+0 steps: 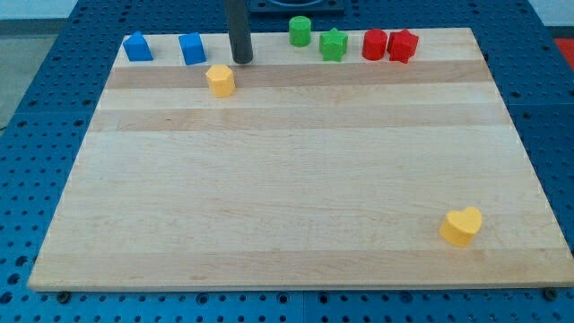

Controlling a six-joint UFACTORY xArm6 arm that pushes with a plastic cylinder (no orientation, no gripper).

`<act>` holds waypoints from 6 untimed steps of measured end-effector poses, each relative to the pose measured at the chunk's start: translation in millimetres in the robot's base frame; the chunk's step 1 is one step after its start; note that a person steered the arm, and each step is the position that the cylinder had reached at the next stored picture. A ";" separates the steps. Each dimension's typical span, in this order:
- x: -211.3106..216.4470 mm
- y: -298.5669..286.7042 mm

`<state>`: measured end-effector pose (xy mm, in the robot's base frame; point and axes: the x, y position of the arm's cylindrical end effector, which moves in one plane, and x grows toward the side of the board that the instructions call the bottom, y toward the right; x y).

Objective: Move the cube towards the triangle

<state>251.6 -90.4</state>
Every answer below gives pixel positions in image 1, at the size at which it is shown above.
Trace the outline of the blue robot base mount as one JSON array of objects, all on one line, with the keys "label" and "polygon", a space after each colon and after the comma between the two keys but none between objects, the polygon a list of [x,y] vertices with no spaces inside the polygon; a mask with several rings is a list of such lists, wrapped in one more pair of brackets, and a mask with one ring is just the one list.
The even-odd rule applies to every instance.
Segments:
[{"label": "blue robot base mount", "polygon": [[342,13],[345,0],[248,0],[252,13]]}]

